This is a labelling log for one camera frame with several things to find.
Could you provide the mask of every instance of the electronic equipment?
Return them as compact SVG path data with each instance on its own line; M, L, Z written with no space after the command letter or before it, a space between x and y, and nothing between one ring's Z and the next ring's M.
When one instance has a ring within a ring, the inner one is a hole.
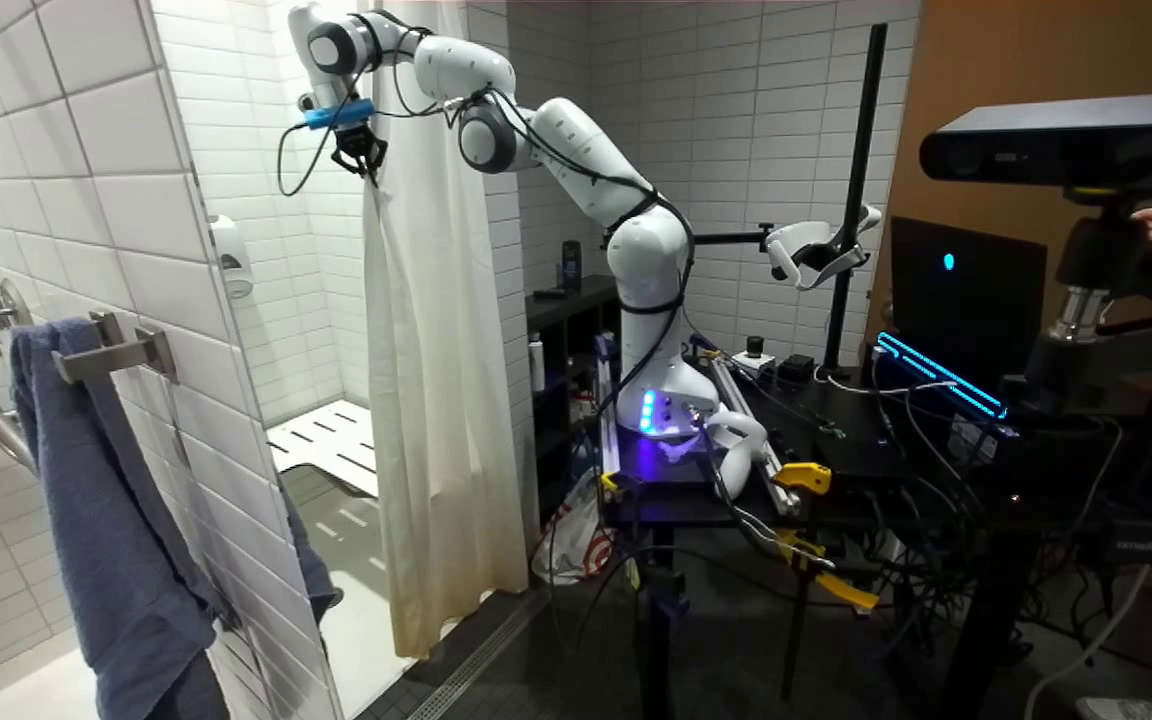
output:
M870 354L879 363L894 363L894 374L912 376L912 385L944 385L940 392L976 420L999 423L1010 412L999 397L983 392L969 376L950 374L893 331L879 331Z
M921 145L925 172L1152 195L1152 96L983 103Z
M894 335L999 392L1042 318L1046 247L893 217Z

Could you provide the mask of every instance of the white bottle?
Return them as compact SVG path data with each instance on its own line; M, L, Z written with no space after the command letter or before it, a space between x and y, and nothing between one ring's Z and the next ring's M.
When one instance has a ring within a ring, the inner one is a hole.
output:
M532 345L528 345L528 374L532 374L532 392L544 392L544 340L539 340L539 331L532 331Z

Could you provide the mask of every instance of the bottle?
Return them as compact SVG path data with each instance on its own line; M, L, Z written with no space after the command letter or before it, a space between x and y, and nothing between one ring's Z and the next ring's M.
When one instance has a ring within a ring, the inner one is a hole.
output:
M578 240L563 240L559 293L578 293Z
M539 331L532 331L532 345L528 345L528 374L532 374L532 392L544 392L544 340L539 340Z

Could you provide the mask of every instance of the shower stall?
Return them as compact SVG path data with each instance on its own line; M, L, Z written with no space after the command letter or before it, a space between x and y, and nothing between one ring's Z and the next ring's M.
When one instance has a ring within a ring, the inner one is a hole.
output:
M308 88L286 9L153 0L153 22L286 512L343 587L318 634L357 715L407 669L391 657L378 551L365 187L327 164L327 136L286 132Z

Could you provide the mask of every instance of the towel bar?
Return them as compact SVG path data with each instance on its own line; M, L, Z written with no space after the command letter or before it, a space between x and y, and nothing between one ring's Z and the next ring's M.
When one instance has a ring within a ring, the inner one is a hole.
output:
M148 363L155 370L160 376L166 376L176 385L176 360L172 360L172 345L164 331L155 327L135 327L135 340L123 345L123 327L111 313L96 313L93 326L101 327L101 345L104 347L93 347L93 354L57 354L57 374L69 379L69 385L79 385L79 379L93 379L93 376L109 376L109 374L120 374L120 370L135 370L135 363Z

